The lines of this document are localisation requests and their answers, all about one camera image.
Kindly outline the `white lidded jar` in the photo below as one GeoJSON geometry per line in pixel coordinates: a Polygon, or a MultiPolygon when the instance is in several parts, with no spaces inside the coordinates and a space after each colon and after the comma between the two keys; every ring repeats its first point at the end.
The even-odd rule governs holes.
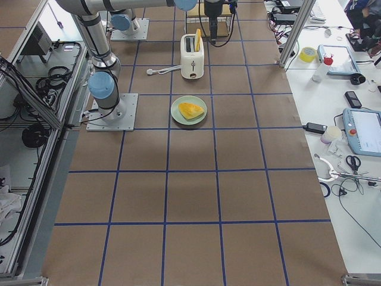
{"type": "Polygon", "coordinates": [[[342,131],[337,126],[328,126],[322,134],[320,141],[324,144],[330,144],[336,139],[342,137],[342,131]]]}

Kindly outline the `grey control box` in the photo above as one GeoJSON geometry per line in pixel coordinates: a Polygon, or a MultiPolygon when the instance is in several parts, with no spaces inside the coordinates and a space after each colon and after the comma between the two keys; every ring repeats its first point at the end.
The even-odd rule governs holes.
{"type": "Polygon", "coordinates": [[[24,56],[38,56],[43,63],[47,63],[52,52],[52,41],[42,24],[38,22],[27,40],[18,62],[21,62],[24,56]]]}

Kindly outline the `white toaster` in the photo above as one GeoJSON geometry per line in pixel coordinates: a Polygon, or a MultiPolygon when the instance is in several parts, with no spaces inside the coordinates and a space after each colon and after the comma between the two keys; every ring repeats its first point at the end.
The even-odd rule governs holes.
{"type": "Polygon", "coordinates": [[[185,79],[199,79],[204,75],[204,46],[196,34],[183,35],[180,40],[181,75],[185,79]]]}

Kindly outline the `blue teach pendant far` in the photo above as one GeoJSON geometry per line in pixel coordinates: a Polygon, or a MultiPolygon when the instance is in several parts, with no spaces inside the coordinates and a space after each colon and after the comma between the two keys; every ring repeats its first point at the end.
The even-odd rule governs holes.
{"type": "Polygon", "coordinates": [[[352,52],[347,46],[319,45],[317,53],[320,61],[326,55],[333,57],[333,64],[327,72],[330,76],[350,76],[360,73],[352,52]]]}

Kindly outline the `black scissors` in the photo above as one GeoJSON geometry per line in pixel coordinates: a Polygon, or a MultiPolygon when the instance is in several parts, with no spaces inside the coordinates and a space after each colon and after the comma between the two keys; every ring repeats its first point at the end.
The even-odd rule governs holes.
{"type": "Polygon", "coordinates": [[[358,174],[358,170],[361,166],[361,160],[357,156],[348,155],[345,158],[347,165],[351,168],[355,175],[358,174]]]}

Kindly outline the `white metal tool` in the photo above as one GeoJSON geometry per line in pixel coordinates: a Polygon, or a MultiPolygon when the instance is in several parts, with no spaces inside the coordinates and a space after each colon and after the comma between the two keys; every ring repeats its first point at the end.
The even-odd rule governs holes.
{"type": "Polygon", "coordinates": [[[333,182],[334,180],[337,180],[339,178],[339,173],[335,170],[335,168],[333,167],[333,165],[331,164],[330,161],[328,161],[327,159],[323,158],[322,156],[320,156],[317,153],[314,153],[314,157],[317,160],[323,162],[326,165],[326,167],[327,167],[327,173],[329,175],[328,178],[323,178],[321,176],[318,176],[318,180],[320,182],[324,182],[324,183],[333,182]]]}

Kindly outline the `yellow toast in toaster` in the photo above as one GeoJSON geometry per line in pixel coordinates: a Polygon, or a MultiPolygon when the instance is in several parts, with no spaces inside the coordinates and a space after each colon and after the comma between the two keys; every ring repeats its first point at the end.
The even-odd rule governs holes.
{"type": "Polygon", "coordinates": [[[195,40],[194,40],[194,50],[195,52],[199,52],[200,50],[200,42],[201,42],[201,30],[197,29],[195,33],[195,40]]]}

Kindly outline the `aluminium frame post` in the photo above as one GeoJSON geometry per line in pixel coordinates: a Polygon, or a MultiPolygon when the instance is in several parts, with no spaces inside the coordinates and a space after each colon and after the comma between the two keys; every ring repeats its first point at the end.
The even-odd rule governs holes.
{"type": "Polygon", "coordinates": [[[284,67],[286,62],[288,61],[291,52],[293,51],[295,44],[299,38],[299,35],[304,27],[307,18],[310,16],[310,12],[313,8],[315,0],[305,0],[301,5],[298,16],[294,22],[293,28],[289,35],[288,40],[286,41],[285,46],[283,47],[283,51],[279,58],[279,66],[284,67]]]}

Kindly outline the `green plate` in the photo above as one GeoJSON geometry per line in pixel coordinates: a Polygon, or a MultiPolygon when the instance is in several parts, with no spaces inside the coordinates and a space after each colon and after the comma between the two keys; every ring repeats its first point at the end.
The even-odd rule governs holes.
{"type": "Polygon", "coordinates": [[[174,100],[170,112],[177,123],[195,125],[206,117],[207,106],[201,98],[185,95],[174,100]]]}

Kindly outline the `yellow toast on plate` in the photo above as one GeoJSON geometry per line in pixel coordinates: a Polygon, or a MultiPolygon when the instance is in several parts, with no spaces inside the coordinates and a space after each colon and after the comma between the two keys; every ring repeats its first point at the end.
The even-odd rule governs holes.
{"type": "Polygon", "coordinates": [[[189,102],[180,103],[178,109],[186,120],[192,120],[204,114],[204,109],[201,106],[189,102]]]}

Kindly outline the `black tape roll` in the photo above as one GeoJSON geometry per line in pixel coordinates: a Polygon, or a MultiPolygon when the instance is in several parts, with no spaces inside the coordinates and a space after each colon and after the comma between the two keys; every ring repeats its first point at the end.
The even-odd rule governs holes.
{"type": "Polygon", "coordinates": [[[350,75],[350,82],[354,86],[363,84],[366,81],[366,77],[361,73],[353,73],[350,75]]]}

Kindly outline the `white bottle red cap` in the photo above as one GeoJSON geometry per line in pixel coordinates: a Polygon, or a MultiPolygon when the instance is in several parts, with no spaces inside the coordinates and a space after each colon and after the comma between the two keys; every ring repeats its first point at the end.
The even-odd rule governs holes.
{"type": "Polygon", "coordinates": [[[311,78],[312,81],[316,83],[320,83],[327,76],[327,73],[330,70],[330,67],[332,64],[333,64],[333,57],[325,56],[320,66],[314,72],[311,78]]]}

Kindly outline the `blue teach pendant near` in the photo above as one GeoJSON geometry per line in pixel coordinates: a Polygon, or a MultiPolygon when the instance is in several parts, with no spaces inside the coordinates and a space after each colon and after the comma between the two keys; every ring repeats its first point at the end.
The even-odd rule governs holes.
{"type": "Polygon", "coordinates": [[[380,111],[345,108],[341,114],[344,134],[354,154],[380,157],[380,111]]]}

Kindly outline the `yellow tape roll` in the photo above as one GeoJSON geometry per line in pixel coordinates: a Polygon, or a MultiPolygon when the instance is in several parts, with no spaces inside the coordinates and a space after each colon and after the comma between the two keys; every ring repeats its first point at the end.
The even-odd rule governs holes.
{"type": "Polygon", "coordinates": [[[305,63],[311,63],[316,59],[317,51],[312,47],[304,47],[300,54],[299,58],[305,63]]]}

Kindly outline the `black phone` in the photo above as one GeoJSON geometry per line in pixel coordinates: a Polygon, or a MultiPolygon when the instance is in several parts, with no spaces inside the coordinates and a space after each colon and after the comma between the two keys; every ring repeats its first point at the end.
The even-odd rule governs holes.
{"type": "Polygon", "coordinates": [[[362,107],[362,104],[354,91],[346,91],[344,96],[351,108],[359,109],[362,107]]]}

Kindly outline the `blue teach pendant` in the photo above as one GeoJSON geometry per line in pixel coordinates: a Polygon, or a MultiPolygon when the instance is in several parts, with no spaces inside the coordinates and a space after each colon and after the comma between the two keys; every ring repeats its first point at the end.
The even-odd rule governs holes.
{"type": "Polygon", "coordinates": [[[380,157],[380,111],[345,108],[341,114],[344,134],[354,154],[380,157]]]}
{"type": "Polygon", "coordinates": [[[319,45],[317,53],[320,61],[326,55],[333,57],[333,64],[327,72],[330,76],[350,76],[360,73],[352,52],[347,46],[319,45]]]}

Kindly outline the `black power adapter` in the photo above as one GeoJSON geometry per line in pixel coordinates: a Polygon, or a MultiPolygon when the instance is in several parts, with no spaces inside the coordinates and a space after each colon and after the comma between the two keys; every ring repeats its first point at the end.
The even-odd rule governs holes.
{"type": "Polygon", "coordinates": [[[312,123],[312,122],[308,122],[306,123],[305,125],[302,126],[303,130],[307,131],[307,132],[311,132],[311,133],[317,133],[317,134],[324,134],[326,129],[327,129],[327,126],[326,125],[321,125],[321,124],[318,124],[318,123],[312,123]]]}

